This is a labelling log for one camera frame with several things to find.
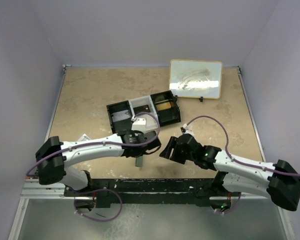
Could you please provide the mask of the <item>green card holder wallet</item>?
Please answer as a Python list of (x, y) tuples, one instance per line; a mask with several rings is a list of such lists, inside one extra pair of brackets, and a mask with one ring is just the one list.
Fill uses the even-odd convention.
[(143, 156), (139, 156), (135, 159), (135, 166), (137, 168), (142, 168), (143, 167), (143, 161), (144, 161), (144, 158)]

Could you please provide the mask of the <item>black white sorting tray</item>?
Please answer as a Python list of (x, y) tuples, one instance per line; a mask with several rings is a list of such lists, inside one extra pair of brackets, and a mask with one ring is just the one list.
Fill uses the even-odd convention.
[[(171, 124), (179, 123), (181, 122), (181, 112), (177, 104), (177, 99), (178, 98), (174, 96), (170, 90), (168, 90), (143, 97), (125, 100), (122, 102), (109, 104), (106, 106), (106, 110), (108, 113), (110, 128), (113, 133), (131, 130), (132, 117), (134, 116), (146, 118), (146, 129), (150, 131), (156, 129), (157, 127), (164, 127)], [(156, 103), (163, 101), (170, 101), (172, 104), (172, 108), (158, 111)], [(142, 105), (149, 105), (151, 112), (140, 112), (138, 114), (135, 114), (133, 108)], [(129, 111), (130, 119), (113, 122), (112, 114), (123, 110)]]

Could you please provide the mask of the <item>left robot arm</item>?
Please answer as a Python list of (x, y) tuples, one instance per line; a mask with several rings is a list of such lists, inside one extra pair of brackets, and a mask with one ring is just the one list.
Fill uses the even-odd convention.
[(107, 157), (138, 158), (155, 153), (161, 145), (156, 131), (127, 130), (86, 141), (60, 141), (52, 136), (35, 154), (39, 184), (62, 183), (88, 196), (93, 191), (90, 174), (73, 165)]

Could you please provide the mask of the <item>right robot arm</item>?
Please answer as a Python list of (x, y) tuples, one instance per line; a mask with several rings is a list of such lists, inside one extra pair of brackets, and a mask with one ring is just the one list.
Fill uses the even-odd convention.
[(172, 136), (159, 156), (179, 164), (191, 161), (204, 170), (216, 171), (211, 187), (218, 196), (248, 193), (268, 198), (288, 211), (298, 208), (300, 176), (284, 160), (271, 163), (229, 156), (219, 147), (201, 145), (188, 133)]

